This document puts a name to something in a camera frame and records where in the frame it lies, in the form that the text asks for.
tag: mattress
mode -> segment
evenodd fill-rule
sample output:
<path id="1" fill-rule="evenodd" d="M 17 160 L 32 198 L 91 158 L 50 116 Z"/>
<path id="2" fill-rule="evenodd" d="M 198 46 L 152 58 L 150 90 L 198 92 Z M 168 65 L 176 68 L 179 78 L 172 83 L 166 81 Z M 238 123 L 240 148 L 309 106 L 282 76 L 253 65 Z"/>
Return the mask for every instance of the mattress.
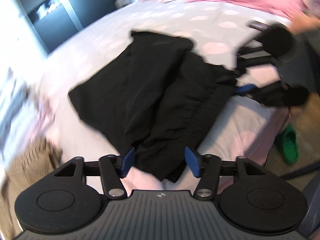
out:
<path id="1" fill-rule="evenodd" d="M 256 30 L 246 26 L 248 22 L 289 23 L 285 18 L 229 3 L 185 4 L 185 1 L 131 4 L 85 28 L 49 56 L 44 66 L 41 91 L 51 98 L 56 115 L 47 137 L 63 149 L 64 162 L 75 156 L 83 156 L 85 161 L 96 161 L 106 154 L 118 154 L 101 133 L 79 120 L 68 99 L 68 91 L 116 58 L 132 41 L 131 29 L 188 37 L 195 43 L 194 52 L 206 62 L 232 69 L 236 63 L 237 47 L 257 34 Z M 261 86 L 278 79 L 272 66 L 262 66 L 250 69 L 239 84 Z M 288 118 L 286 108 L 263 108 L 253 100 L 234 96 L 198 151 L 215 154 L 222 160 L 235 160 L 236 156 L 245 155 L 263 164 L 275 136 Z M 135 168 L 122 180 L 128 193 L 134 188 L 193 191 L 197 181 L 188 168 L 177 183 L 157 181 L 152 175 Z M 99 178 L 88 178 L 87 183 L 102 193 Z M 227 183 L 227 178 L 221 179 L 220 189 Z"/>

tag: floor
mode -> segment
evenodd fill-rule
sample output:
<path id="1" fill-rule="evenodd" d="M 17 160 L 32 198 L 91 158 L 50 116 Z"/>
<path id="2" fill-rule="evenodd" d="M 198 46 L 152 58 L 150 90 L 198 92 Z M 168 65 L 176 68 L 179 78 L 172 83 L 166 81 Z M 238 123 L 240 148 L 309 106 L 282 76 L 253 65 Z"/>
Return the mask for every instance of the floor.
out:
<path id="1" fill-rule="evenodd" d="M 304 109 L 292 111 L 292 125 L 297 134 L 300 157 L 294 165 L 287 165 L 275 146 L 269 152 L 266 168 L 276 175 L 282 175 L 320 160 L 320 98 L 312 94 Z M 288 182 L 299 190 L 308 184 L 315 174 L 308 174 Z"/>

